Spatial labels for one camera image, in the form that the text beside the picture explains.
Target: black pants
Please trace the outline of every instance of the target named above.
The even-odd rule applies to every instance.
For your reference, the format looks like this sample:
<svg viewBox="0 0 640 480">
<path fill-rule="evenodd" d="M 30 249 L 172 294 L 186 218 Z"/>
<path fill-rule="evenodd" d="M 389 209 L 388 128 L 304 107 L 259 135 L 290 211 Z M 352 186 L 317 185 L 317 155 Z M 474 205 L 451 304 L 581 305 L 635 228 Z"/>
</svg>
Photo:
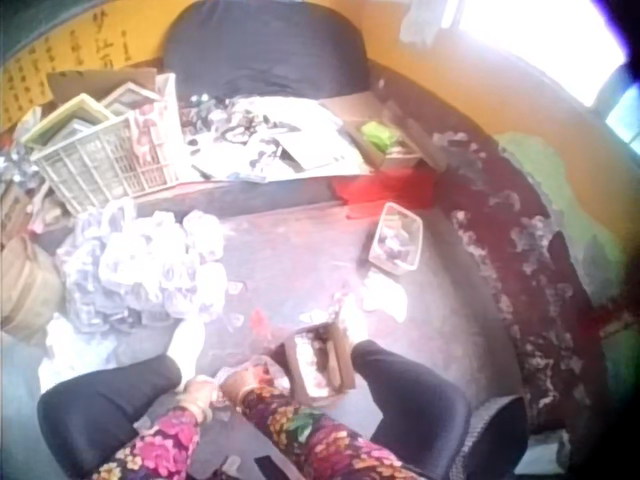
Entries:
<svg viewBox="0 0 640 480">
<path fill-rule="evenodd" d="M 464 394 L 428 367 L 371 340 L 356 345 L 351 357 L 383 416 L 371 440 L 429 478 L 447 478 L 469 425 Z M 88 373 L 42 395 L 40 429 L 65 472 L 81 478 L 134 439 L 133 424 L 179 383 L 178 367 L 166 355 Z"/>
</svg>

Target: floral sleeve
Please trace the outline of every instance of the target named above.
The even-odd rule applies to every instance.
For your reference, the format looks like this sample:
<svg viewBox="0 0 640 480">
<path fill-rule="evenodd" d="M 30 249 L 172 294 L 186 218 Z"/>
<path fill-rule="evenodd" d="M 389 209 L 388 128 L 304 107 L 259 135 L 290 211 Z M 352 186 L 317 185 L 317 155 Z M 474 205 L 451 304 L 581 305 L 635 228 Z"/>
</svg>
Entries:
<svg viewBox="0 0 640 480">
<path fill-rule="evenodd" d="M 420 478 L 404 469 L 391 452 L 273 387 L 249 392 L 242 400 L 242 413 L 305 478 Z"/>
<path fill-rule="evenodd" d="M 183 480 L 200 432 L 196 417 L 176 407 L 93 474 L 92 480 Z"/>
</svg>

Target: concrete floor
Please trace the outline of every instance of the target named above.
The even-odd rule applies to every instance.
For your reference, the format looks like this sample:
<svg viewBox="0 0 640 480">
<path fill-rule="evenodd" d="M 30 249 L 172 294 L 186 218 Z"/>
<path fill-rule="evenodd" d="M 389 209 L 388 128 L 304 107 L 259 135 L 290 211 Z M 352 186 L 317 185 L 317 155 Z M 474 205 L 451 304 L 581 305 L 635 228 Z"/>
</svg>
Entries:
<svg viewBox="0 0 640 480">
<path fill-rule="evenodd" d="M 423 218 L 426 236 L 420 267 L 400 279 L 409 297 L 408 317 L 398 324 L 390 317 L 372 316 L 371 337 L 455 382 L 475 406 L 495 396 L 518 393 L 521 380 L 513 348 L 475 261 L 438 210 Z M 335 205 L 228 219 L 225 223 L 234 235 L 228 240 L 223 263 L 231 280 L 247 284 L 247 296 L 242 302 L 229 302 L 225 313 L 248 315 L 260 306 L 272 321 L 274 335 L 281 338 L 299 325 L 300 313 L 328 306 L 333 292 L 345 281 L 350 285 L 362 281 L 366 270 L 363 251 L 375 222 L 346 220 L 345 208 Z M 247 325 L 233 334 L 216 324 L 207 328 L 206 346 L 198 362 L 203 373 L 238 363 L 264 346 L 246 330 Z M 134 348 L 140 345 L 140 335 L 122 340 L 120 363 L 160 353 L 171 329 L 153 332 L 153 341 Z M 40 358 L 39 352 L 15 342 L 3 348 L 4 478 L 62 478 L 35 420 Z M 169 396 L 159 399 L 150 416 L 164 411 L 170 401 Z M 380 419 L 361 379 L 355 391 L 327 410 L 365 435 L 373 432 Z M 271 454 L 285 464 L 263 437 L 233 414 L 228 422 L 214 420 L 204 427 L 191 473 L 206 476 L 228 454 L 241 456 L 240 473 L 245 478 L 260 478 L 251 461 L 256 456 Z"/>
</svg>

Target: person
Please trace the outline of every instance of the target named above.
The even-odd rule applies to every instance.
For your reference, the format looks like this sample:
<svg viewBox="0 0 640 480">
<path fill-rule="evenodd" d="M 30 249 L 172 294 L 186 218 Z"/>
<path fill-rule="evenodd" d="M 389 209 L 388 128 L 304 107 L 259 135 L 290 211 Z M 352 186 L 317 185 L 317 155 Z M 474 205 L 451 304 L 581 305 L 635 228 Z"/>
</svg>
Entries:
<svg viewBox="0 0 640 480">
<path fill-rule="evenodd" d="M 220 386 L 222 393 L 305 478 L 448 478 L 469 426 L 464 394 L 426 366 L 353 331 L 354 369 L 382 413 L 370 440 L 266 385 L 255 369 L 234 373 Z M 71 478 L 98 480 L 187 478 L 199 426 L 210 417 L 218 388 L 195 376 L 203 345 L 203 324 L 183 320 L 166 354 L 45 392 L 38 403 L 40 428 L 63 470 Z M 175 406 L 151 429 L 134 428 L 158 397 L 181 388 Z M 216 475 L 211 478 L 231 478 Z"/>
</svg>

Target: yellow wall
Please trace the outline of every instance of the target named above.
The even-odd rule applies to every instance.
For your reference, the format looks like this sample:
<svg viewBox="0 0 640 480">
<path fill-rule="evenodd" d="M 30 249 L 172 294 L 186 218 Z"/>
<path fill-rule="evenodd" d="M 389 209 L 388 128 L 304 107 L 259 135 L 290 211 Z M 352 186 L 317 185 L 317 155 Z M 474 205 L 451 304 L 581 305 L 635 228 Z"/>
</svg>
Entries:
<svg viewBox="0 0 640 480">
<path fill-rule="evenodd" d="M 442 30 L 429 49 L 404 45 L 407 7 L 367 2 L 361 29 L 369 57 L 412 78 L 467 114 L 489 134 L 542 137 L 566 164 L 582 208 L 630 249 L 640 183 L 631 152 L 604 123 L 531 67 L 460 31 Z"/>
<path fill-rule="evenodd" d="M 48 72 L 121 68 L 162 57 L 164 36 L 195 0 L 118 0 L 61 25 L 2 66 L 2 130 L 51 100 Z M 311 0 L 360 26 L 362 0 Z"/>
</svg>

